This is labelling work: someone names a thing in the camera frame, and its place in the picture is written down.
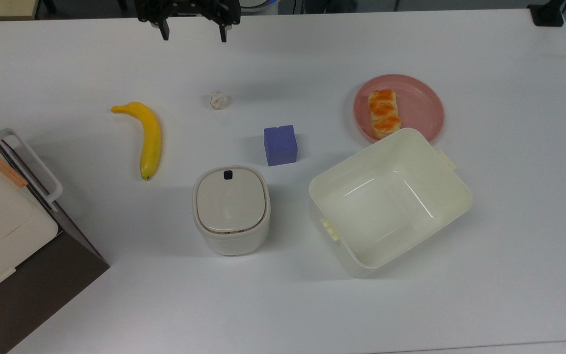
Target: crumpled paper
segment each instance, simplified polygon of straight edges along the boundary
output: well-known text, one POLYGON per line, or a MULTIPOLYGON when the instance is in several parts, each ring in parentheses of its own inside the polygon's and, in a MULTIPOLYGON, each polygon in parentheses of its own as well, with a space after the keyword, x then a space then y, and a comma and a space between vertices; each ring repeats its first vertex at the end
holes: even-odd
POLYGON ((228 105, 229 96, 220 90, 211 92, 211 101, 209 105, 214 110, 221 110, 228 105))

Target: box handle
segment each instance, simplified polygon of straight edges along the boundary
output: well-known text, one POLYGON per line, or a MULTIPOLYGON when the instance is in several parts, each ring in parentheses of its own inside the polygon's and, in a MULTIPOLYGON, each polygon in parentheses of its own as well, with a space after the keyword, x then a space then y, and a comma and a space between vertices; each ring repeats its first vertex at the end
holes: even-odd
POLYGON ((340 239, 340 234, 337 232, 335 226, 333 226, 333 224, 329 221, 329 219, 324 218, 320 220, 320 222, 323 224, 324 228, 326 229, 326 231, 329 233, 329 235, 333 240, 340 239))
POLYGON ((21 143, 23 145, 23 147, 29 152, 29 154, 33 157, 33 159, 36 160, 38 165, 45 171, 45 174, 47 175, 47 177, 49 177, 49 179, 51 179, 52 182, 54 183, 54 186, 56 188, 54 189, 54 191, 52 191, 52 193, 49 193, 48 195, 45 195, 45 193, 43 193, 43 190, 41 188, 36 189, 36 190, 38 190, 40 195, 45 199, 45 201, 47 203, 52 203, 54 200, 56 200, 62 194, 62 184, 60 184, 60 181, 58 181, 58 179, 56 179, 56 176, 54 176, 52 171, 50 171, 49 168, 47 168, 47 166, 45 166, 43 161, 41 161, 41 159, 38 157, 38 155, 36 155, 36 152, 34 152, 34 150, 32 150, 32 148, 29 147, 29 145, 27 143, 25 143, 25 141, 23 141, 23 139, 21 139, 21 137, 19 135, 17 135, 16 132, 14 130, 12 130, 11 128, 5 128, 3 130, 0 130, 0 143, 3 144, 4 139, 6 139, 6 137, 9 137, 10 135, 13 135, 14 137, 16 137, 16 139, 19 141, 19 143, 21 143))
POLYGON ((449 168, 453 171, 455 170, 455 165, 451 162, 451 160, 449 159, 449 157, 447 157, 447 155, 442 152, 442 150, 438 150, 436 151, 438 153, 438 155, 440 156, 441 159, 443 159, 443 161, 447 164, 447 166, 449 166, 449 168))

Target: pink plate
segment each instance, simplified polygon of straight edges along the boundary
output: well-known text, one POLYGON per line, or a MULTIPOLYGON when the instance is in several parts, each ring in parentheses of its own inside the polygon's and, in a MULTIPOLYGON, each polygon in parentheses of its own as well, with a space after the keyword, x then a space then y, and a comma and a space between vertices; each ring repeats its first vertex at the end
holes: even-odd
POLYGON ((357 92, 353 112, 359 128, 373 142, 379 141, 372 134, 368 109, 368 96, 376 89, 393 89, 397 94, 397 107, 402 128, 418 130, 431 143, 445 123, 445 110, 434 90, 410 76, 389 74, 377 76, 365 83, 357 92))

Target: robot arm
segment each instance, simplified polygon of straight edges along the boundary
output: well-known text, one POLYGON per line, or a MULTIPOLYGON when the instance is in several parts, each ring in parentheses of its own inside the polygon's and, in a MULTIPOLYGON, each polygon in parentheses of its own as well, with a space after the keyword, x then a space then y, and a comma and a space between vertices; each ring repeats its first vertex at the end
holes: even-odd
POLYGON ((222 42, 226 42, 226 31, 239 24, 242 11, 239 0, 135 0, 135 9, 139 21, 158 27, 164 40, 169 39, 171 14, 201 14, 220 26, 222 42))

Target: lid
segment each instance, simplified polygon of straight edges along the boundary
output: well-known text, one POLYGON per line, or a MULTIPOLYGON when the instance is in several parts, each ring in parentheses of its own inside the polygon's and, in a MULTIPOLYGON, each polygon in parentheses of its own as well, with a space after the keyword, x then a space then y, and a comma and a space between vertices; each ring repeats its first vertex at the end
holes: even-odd
POLYGON ((212 233, 239 233, 258 224, 265 214, 263 184, 244 168, 217 170, 200 182, 198 217, 212 233))

